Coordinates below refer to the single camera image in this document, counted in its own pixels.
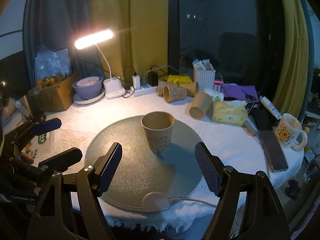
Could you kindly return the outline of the patterned brown paper cup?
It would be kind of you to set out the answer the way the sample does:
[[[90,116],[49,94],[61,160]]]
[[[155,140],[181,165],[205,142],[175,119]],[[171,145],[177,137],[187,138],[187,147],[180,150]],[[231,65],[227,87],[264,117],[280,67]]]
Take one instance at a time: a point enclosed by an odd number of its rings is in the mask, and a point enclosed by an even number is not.
[[[175,117],[168,112],[150,112],[141,118],[150,150],[159,154],[169,148]]]

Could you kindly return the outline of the white green printed cup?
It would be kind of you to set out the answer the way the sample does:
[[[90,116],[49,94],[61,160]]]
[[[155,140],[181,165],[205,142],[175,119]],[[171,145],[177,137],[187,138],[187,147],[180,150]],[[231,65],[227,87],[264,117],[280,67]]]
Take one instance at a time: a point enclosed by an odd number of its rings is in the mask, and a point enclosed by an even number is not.
[[[204,88],[203,92],[208,94],[212,98],[212,102],[223,101],[224,99],[224,95],[222,92],[218,92],[210,88]]]

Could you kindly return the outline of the patterned cup lying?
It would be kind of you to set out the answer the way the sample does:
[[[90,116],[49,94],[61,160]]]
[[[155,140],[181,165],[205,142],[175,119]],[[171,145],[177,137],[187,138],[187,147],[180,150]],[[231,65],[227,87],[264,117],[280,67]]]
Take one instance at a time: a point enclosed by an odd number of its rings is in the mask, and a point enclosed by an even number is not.
[[[187,90],[175,84],[167,84],[163,88],[163,98],[166,103],[184,100],[187,97]]]
[[[158,96],[163,96],[164,87],[167,85],[166,81],[158,81]]]

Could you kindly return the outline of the patterned cup front lying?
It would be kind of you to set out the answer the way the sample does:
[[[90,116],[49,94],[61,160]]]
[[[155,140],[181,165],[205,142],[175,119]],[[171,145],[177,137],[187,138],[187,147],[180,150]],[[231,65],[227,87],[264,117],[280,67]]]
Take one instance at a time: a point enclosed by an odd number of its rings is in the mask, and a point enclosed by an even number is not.
[[[184,100],[187,97],[187,90],[175,84],[167,84],[163,88],[163,98],[166,103]]]

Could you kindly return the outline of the dark phone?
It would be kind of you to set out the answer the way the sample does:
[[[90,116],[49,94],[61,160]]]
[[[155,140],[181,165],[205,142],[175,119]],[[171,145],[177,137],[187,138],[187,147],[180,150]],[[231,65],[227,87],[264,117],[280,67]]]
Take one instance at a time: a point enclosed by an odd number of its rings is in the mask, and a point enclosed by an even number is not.
[[[258,139],[272,172],[286,171],[289,167],[280,143],[272,131],[259,131]]]

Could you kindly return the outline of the round grey heating mat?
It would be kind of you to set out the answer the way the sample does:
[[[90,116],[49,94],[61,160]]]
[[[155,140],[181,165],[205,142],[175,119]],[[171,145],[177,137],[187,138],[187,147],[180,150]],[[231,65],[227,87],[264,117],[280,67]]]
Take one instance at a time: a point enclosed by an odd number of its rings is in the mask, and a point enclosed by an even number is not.
[[[103,202],[129,211],[142,211],[142,200],[150,192],[166,197],[186,197],[199,184],[202,172],[195,159],[199,135],[177,120],[166,151],[155,154],[141,124],[141,116],[120,120],[99,132],[86,151],[85,164],[92,165],[114,142],[122,146],[122,158]]]

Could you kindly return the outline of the white tablecloth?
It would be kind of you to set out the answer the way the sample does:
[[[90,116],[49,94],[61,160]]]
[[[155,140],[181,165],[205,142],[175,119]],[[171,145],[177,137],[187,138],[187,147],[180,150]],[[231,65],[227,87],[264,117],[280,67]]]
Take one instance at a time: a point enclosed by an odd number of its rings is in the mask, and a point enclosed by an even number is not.
[[[105,127],[125,118],[144,115],[153,111],[171,113],[177,120],[191,127],[208,147],[210,152],[220,157],[226,165],[231,165],[239,172],[251,173],[266,171],[266,161],[257,139],[249,136],[239,126],[231,126],[212,122],[205,117],[195,120],[188,110],[192,99],[166,103],[157,94],[100,99],[94,104],[80,106],[71,105],[64,112],[50,113],[48,118],[60,118],[62,126],[47,135],[35,137],[25,151],[43,161],[71,147],[86,151],[89,143]],[[126,212],[112,207],[105,202],[101,207],[111,226],[124,225],[134,228],[137,224],[159,231],[171,226],[175,230],[188,230],[202,217],[210,217],[214,213],[217,197],[208,190],[204,180],[200,181],[190,194],[188,201],[178,202],[170,209],[157,214],[144,215]]]

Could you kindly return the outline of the purple bowl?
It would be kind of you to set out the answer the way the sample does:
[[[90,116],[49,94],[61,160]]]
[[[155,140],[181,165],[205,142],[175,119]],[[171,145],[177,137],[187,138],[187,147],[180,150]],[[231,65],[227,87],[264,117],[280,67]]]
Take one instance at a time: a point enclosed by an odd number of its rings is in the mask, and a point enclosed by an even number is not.
[[[75,81],[72,87],[81,99],[88,100],[100,94],[102,88],[102,76],[91,76]]]

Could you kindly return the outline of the white bear mug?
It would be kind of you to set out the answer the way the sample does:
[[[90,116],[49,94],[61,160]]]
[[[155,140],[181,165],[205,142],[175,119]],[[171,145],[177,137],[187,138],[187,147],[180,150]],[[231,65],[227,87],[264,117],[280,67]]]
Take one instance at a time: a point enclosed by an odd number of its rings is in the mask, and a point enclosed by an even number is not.
[[[308,136],[302,124],[289,113],[284,113],[276,127],[274,134],[281,147],[301,151],[307,145]]]

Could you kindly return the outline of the yellow tissue pack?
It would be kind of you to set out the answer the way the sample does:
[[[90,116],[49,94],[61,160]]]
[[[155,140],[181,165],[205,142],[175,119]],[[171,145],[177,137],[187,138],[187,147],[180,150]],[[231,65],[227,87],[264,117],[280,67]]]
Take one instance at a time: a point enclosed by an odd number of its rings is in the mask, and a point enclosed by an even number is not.
[[[213,103],[213,122],[243,126],[248,118],[246,101],[215,101]]]

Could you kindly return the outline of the white tube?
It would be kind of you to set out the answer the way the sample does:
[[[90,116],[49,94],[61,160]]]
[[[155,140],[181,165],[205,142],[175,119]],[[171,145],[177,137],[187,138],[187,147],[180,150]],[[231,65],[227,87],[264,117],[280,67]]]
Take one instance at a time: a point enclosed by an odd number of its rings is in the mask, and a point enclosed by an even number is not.
[[[267,97],[265,96],[259,96],[259,100],[262,103],[262,105],[277,119],[280,120],[282,115],[281,113],[277,110],[275,105],[268,100]]]

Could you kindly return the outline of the white charger plug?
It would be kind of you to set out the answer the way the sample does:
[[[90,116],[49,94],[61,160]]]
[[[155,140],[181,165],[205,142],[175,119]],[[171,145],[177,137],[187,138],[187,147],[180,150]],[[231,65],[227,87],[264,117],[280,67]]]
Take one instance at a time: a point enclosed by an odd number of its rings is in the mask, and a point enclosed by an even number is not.
[[[135,90],[140,90],[141,85],[140,85],[140,76],[139,75],[133,75],[132,76],[132,82],[133,82],[133,87]]]

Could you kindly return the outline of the black charger adapter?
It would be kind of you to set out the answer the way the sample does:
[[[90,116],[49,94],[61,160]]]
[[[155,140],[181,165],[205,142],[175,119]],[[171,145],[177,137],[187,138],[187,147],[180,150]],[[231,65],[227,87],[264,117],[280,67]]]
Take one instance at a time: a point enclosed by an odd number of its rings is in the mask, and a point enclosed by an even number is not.
[[[157,72],[149,72],[148,73],[148,84],[151,87],[158,86],[158,73]]]

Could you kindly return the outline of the white basket with packets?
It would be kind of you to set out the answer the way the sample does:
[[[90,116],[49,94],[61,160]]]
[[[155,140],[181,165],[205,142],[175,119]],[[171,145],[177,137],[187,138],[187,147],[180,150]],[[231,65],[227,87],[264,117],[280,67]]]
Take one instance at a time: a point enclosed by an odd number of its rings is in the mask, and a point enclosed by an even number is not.
[[[192,62],[194,69],[194,81],[199,85],[199,92],[205,88],[213,89],[215,81],[215,69],[209,59],[195,59]]]

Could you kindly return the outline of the yellow curtain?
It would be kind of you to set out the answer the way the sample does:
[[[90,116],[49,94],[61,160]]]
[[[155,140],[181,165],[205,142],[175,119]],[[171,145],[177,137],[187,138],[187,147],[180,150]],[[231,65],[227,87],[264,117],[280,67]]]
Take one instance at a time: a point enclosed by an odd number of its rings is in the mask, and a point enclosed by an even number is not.
[[[143,76],[151,66],[167,64],[168,1],[90,0],[93,30],[113,32],[99,44],[105,70],[130,82],[133,71]]]

